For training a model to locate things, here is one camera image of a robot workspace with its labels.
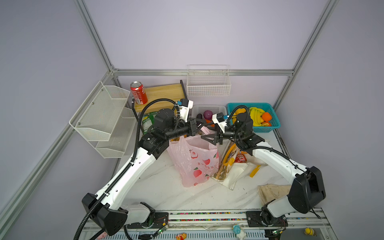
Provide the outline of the white canvas tote bag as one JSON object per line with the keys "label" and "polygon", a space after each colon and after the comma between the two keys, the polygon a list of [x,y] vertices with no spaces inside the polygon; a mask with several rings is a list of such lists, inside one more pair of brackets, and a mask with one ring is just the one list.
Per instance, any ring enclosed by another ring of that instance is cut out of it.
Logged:
{"label": "white canvas tote bag", "polygon": [[[220,161],[218,171],[212,175],[214,181],[219,182],[224,187],[234,190],[238,180],[244,176],[253,178],[256,173],[267,164],[262,160],[241,151],[233,142],[224,141],[224,145],[219,147]],[[237,154],[244,154],[247,163],[235,163]]]}

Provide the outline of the pink plastic grocery bag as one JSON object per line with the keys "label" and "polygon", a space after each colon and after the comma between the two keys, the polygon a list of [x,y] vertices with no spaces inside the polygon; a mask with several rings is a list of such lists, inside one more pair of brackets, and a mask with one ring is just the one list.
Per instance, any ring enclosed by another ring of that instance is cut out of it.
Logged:
{"label": "pink plastic grocery bag", "polygon": [[169,141],[168,154],[185,188],[205,183],[219,170],[218,147],[202,139],[202,136],[212,133],[212,130],[202,127],[195,136],[181,136],[177,141]]}

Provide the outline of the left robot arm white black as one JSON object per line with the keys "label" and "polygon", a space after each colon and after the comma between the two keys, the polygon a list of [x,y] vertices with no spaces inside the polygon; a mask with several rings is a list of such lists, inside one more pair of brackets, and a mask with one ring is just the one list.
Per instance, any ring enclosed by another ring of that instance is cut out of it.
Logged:
{"label": "left robot arm white black", "polygon": [[173,107],[159,110],[146,134],[141,135],[141,129],[137,129],[133,154],[123,167],[96,194],[84,196],[82,202],[87,213],[75,233],[75,240],[80,238],[89,219],[101,229],[95,238],[102,233],[113,236],[125,225],[147,221],[151,208],[141,203],[131,209],[124,209],[122,205],[125,197],[143,172],[169,147],[171,139],[184,135],[194,136],[200,130],[197,120],[189,118],[193,101],[188,99],[177,102],[165,98],[154,100],[142,110],[139,122],[142,122],[150,106],[164,101],[170,102]]}

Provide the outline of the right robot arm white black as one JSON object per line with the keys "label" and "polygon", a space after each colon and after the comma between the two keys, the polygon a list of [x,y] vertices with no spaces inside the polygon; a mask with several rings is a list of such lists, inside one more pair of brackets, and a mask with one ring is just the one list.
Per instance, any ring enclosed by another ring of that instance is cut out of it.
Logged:
{"label": "right robot arm white black", "polygon": [[216,133],[202,138],[214,145],[222,144],[224,139],[231,140],[241,151],[262,160],[291,184],[286,196],[269,201],[262,207],[260,224],[272,226],[286,214],[313,212],[314,207],[326,198],[322,172],[316,167],[299,164],[273,149],[265,139],[254,133],[249,108],[240,105],[239,109],[245,112],[237,115],[235,112],[230,115],[214,114],[212,123]]}

